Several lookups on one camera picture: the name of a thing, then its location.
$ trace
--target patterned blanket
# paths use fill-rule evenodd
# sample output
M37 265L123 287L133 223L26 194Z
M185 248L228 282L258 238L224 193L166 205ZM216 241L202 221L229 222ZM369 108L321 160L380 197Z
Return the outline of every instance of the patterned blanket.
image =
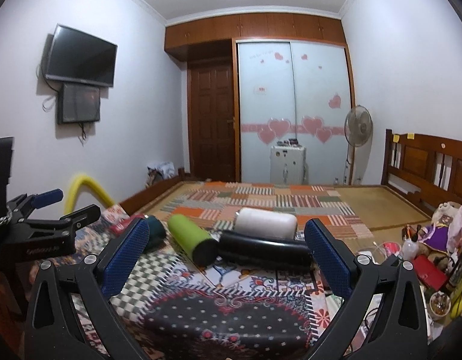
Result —
M337 238L371 236L332 187L198 183L153 214L164 224L172 214L187 215L219 239L241 207L295 214L297 239L311 218L321 219ZM77 253L55 263L98 254L113 237L109 227L126 217L119 206L105 210L78 232ZM106 354L81 299L73 299L88 340ZM161 249L141 255L110 301L151 359L295 359L330 321L319 272L267 271L220 259L198 267L171 235Z

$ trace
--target wall-mounted tv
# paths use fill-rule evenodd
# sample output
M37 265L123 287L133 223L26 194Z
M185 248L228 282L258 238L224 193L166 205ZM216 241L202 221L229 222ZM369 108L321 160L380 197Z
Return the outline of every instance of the wall-mounted tv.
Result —
M47 59L48 80L112 87L117 45L57 25Z

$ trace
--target white mini fridge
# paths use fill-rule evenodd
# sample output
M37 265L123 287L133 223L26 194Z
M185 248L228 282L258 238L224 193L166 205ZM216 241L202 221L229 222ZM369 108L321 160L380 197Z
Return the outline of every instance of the white mini fridge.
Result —
M305 181L306 147L271 148L271 184L296 185Z

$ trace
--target plastic bottle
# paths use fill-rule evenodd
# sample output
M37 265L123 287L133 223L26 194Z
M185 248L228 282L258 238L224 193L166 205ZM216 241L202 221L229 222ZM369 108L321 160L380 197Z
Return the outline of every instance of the plastic bottle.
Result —
M418 254L418 233L412 235L411 238L407 239L403 247L401 248L401 255L404 260L413 261Z

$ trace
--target lime green cylinder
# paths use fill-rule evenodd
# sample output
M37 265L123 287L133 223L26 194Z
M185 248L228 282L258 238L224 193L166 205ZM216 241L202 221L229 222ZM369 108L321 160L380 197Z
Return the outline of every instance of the lime green cylinder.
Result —
M168 219L168 229L176 242L197 266L208 266L217 257L217 241L182 214Z

